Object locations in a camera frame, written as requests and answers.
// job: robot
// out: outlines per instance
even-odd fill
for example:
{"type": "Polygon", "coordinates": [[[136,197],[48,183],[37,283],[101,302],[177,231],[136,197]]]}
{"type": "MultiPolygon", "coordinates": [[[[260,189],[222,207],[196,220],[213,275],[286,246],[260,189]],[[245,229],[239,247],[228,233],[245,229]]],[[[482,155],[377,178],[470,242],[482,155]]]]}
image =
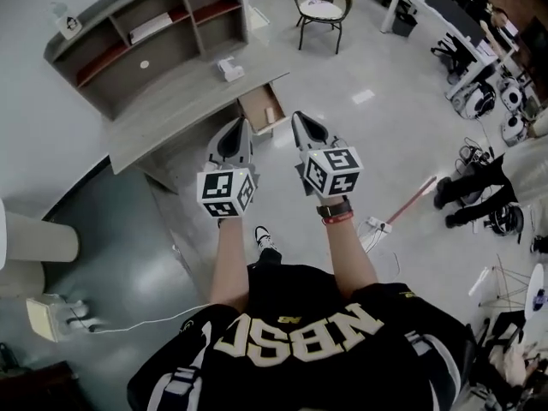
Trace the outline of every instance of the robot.
{"type": "MultiPolygon", "coordinates": [[[[352,192],[363,170],[360,156],[327,124],[301,111],[291,118],[301,163],[296,167],[306,195],[322,198],[352,192]]],[[[207,147],[207,161],[197,178],[197,201],[210,217],[241,217],[257,189],[252,131],[245,118],[225,125],[207,147]]]]}

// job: desk drawer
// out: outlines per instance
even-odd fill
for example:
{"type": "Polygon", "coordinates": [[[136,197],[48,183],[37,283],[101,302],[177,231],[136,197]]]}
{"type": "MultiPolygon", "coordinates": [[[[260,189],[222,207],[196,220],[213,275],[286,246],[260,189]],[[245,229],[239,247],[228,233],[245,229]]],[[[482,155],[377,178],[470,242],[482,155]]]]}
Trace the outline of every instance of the desk drawer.
{"type": "Polygon", "coordinates": [[[278,102],[271,84],[260,86],[240,96],[238,102],[256,135],[272,131],[274,127],[288,119],[283,113],[282,106],[278,102]],[[268,108],[274,110],[274,123],[268,123],[266,117],[266,110],[268,108]]]}

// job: shoe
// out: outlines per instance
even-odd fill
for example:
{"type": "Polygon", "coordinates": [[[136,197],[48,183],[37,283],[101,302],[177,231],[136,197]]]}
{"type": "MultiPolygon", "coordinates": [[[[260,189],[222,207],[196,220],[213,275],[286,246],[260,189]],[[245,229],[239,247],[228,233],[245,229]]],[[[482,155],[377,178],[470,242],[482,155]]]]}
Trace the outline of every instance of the shoe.
{"type": "Polygon", "coordinates": [[[531,242],[531,253],[536,253],[539,251],[539,241],[542,239],[541,236],[535,236],[531,242]]]}
{"type": "Polygon", "coordinates": [[[257,242],[259,253],[262,253],[265,248],[271,248],[278,251],[276,245],[274,245],[274,242],[272,241],[271,234],[262,225],[259,225],[255,228],[255,241],[257,242]]]}
{"type": "Polygon", "coordinates": [[[457,223],[455,221],[455,215],[449,215],[445,217],[445,227],[448,229],[454,229],[455,227],[461,227],[464,223],[457,223]]]}
{"type": "Polygon", "coordinates": [[[442,193],[444,192],[445,186],[447,186],[451,182],[451,179],[446,176],[445,178],[442,178],[439,180],[439,183],[436,185],[436,196],[434,196],[434,207],[436,207],[438,210],[442,210],[444,206],[447,204],[443,200],[442,193]]]}

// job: floor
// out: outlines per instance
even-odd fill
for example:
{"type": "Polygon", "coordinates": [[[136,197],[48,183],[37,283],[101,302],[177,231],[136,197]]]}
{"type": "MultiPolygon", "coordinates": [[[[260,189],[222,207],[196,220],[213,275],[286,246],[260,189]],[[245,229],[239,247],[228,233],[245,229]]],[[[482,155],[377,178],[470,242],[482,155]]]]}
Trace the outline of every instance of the floor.
{"type": "MultiPolygon", "coordinates": [[[[419,15],[409,39],[382,34],[378,29],[386,9],[372,0],[354,0],[336,56],[337,31],[319,24],[307,25],[303,49],[297,50],[298,13],[293,0],[250,3],[271,22],[255,30],[254,36],[279,53],[291,68],[283,84],[277,86],[286,114],[303,110],[323,117],[361,156],[365,170],[351,198],[356,223],[369,216],[388,219],[430,177],[451,175],[465,137],[486,147],[481,126],[461,119],[444,97],[446,72],[429,51],[444,35],[437,21],[419,15]],[[367,90],[371,93],[362,97],[368,100],[353,100],[367,90]]],[[[499,130],[505,113],[498,103],[482,121],[497,155],[505,150],[499,130]]],[[[192,221],[180,233],[186,263],[173,254],[167,228],[158,220],[143,177],[130,172],[122,176],[122,184],[120,179],[110,179],[107,172],[89,191],[84,189],[85,199],[65,211],[60,221],[83,224],[92,233],[100,221],[108,231],[95,231],[84,264],[68,275],[60,272],[54,276],[48,290],[70,294],[74,300],[100,294],[92,299],[97,299],[98,316],[110,327],[168,317],[201,303],[211,279],[217,225],[195,203],[194,181],[215,129],[214,121],[195,128],[188,134],[188,149],[170,162],[182,204],[177,217],[192,221]],[[131,200],[119,198],[129,191],[131,200]],[[140,211],[132,211],[136,206],[140,211]],[[109,235],[118,236],[121,242],[110,241],[109,235]]],[[[315,198],[305,197],[294,169],[299,159],[288,123],[276,129],[271,141],[256,146],[254,161],[261,177],[245,218],[248,261],[257,258],[252,231],[261,223],[270,229],[286,263],[330,271],[327,239],[314,209],[315,198]]],[[[498,265],[497,256],[505,267],[525,274],[537,260],[528,252],[533,237],[529,210],[524,209],[526,227],[518,245],[515,237],[497,237],[481,225],[477,234],[471,225],[446,229],[444,215],[455,207],[435,211],[432,198],[432,194],[420,197],[396,220],[393,232],[371,251],[372,262],[383,282],[405,282],[418,295],[478,328],[483,318],[491,315],[478,304],[494,295],[496,284],[490,275],[471,291],[480,273],[498,265]]],[[[545,214],[537,210],[533,219],[540,230],[545,214]]],[[[25,315],[19,301],[0,301],[0,316],[13,318],[13,313],[19,322],[14,319],[17,326],[12,331],[0,331],[0,341],[14,343],[16,354],[24,354],[23,362],[31,366],[68,359],[80,374],[90,400],[103,410],[128,409],[127,380],[180,324],[173,321],[127,334],[87,337],[62,347],[44,342],[30,332],[27,323],[20,324],[25,315]]],[[[538,315],[529,322],[530,341],[544,331],[543,321],[545,316],[538,315]]],[[[467,406],[470,410],[480,408],[474,402],[467,406]]]]}

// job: chair cushion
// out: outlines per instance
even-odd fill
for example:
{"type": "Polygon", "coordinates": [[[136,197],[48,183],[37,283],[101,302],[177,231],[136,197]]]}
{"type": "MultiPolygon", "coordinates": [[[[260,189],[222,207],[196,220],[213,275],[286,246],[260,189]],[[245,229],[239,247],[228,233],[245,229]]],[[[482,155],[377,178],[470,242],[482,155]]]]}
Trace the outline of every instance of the chair cushion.
{"type": "Polygon", "coordinates": [[[320,20],[338,20],[343,16],[343,10],[325,0],[306,0],[299,7],[301,13],[320,20]]]}

